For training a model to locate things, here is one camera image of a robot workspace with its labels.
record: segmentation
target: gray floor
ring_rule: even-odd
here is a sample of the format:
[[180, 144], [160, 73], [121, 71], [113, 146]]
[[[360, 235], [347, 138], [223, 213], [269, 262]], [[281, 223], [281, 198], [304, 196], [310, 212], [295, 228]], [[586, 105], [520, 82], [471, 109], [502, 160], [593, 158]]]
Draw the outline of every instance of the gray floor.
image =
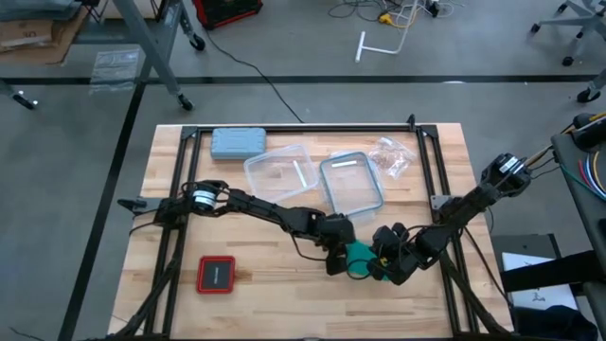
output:
[[[538, 75], [593, 74], [606, 66], [598, 37], [583, 64], [560, 66], [574, 29], [544, 27], [533, 41], [529, 25], [558, 2], [467, 0], [453, 16], [427, 16], [411, 29], [400, 56], [365, 54], [353, 62], [358, 34], [389, 44], [396, 30], [355, 17], [332, 19], [336, 1], [266, 1], [257, 17], [214, 31], [225, 49], [269, 75]], [[2, 65], [2, 76], [90, 75], [99, 46], [73, 49], [63, 67]], [[254, 75], [211, 47], [192, 52], [179, 36], [172, 55], [181, 76]], [[476, 175], [501, 152], [529, 155], [581, 112], [601, 112], [606, 99], [585, 106], [573, 97], [585, 83], [306, 84], [279, 85], [306, 122], [461, 122]], [[85, 86], [29, 86], [41, 102], [29, 112], [0, 97], [0, 339], [21, 340], [8, 327], [48, 341], [56, 338], [90, 232], [131, 93], [88, 95]], [[156, 124], [295, 122], [266, 85], [186, 86], [196, 102], [177, 109], [162, 86], [145, 92], [116, 196], [138, 193]], [[493, 234], [556, 234], [561, 251], [589, 248], [561, 174], [550, 173], [519, 198], [494, 208]], [[77, 339], [106, 332], [128, 240], [130, 216], [112, 206]]]

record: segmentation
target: wooden tabletop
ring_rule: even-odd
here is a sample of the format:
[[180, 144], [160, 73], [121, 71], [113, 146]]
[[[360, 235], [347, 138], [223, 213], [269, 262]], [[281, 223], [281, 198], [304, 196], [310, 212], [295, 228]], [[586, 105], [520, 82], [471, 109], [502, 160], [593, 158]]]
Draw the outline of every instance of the wooden tabletop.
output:
[[[453, 194], [465, 194], [475, 186], [470, 159], [459, 124], [438, 124], [440, 145]], [[181, 126], [158, 126], [151, 146], [141, 195], [166, 197], [179, 143]], [[319, 164], [340, 151], [369, 152], [379, 137], [398, 139], [410, 150], [419, 150], [410, 133], [298, 133], [267, 136], [267, 150], [303, 144], [312, 161]], [[241, 161], [213, 161], [211, 136], [204, 135], [197, 180], [221, 179], [231, 188], [250, 191]], [[430, 160], [434, 157], [430, 151]], [[184, 166], [183, 181], [188, 164]], [[434, 178], [436, 188], [437, 171]], [[371, 240], [386, 224], [429, 224], [430, 211], [420, 162], [417, 160], [398, 180], [383, 176], [385, 205], [369, 222], [355, 225], [358, 239]], [[280, 202], [283, 206], [311, 206], [327, 212], [319, 189]], [[148, 222], [141, 217], [134, 225]], [[498, 277], [490, 236], [484, 217], [469, 224], [492, 272]], [[151, 288], [161, 230], [150, 226], [133, 233], [117, 291], [110, 332], [124, 326], [123, 320], [139, 307]], [[511, 328], [508, 307], [471, 243], [462, 239], [473, 290], [506, 328]], [[323, 257], [311, 242], [299, 242], [301, 252]], [[196, 276], [201, 256], [230, 255], [236, 259], [234, 291], [229, 295], [199, 295]], [[457, 301], [463, 329], [467, 322], [458, 290]], [[156, 321], [162, 321], [160, 299]], [[161, 329], [156, 322], [156, 330]], [[373, 279], [351, 280], [346, 274], [329, 277], [324, 263], [301, 259], [289, 235], [274, 224], [241, 214], [219, 219], [191, 215], [179, 282], [172, 338], [414, 338], [449, 337], [439, 265], [418, 270], [402, 286]]]

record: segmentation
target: plastic bag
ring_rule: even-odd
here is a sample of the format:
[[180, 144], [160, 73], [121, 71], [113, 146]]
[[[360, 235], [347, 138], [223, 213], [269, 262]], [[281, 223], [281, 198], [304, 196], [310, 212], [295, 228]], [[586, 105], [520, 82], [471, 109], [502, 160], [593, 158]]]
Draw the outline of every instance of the plastic bag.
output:
[[375, 165], [394, 179], [398, 179], [403, 171], [415, 161], [417, 155], [391, 137], [381, 137], [368, 157]]
[[91, 77], [90, 93], [132, 90], [139, 50], [99, 52]]

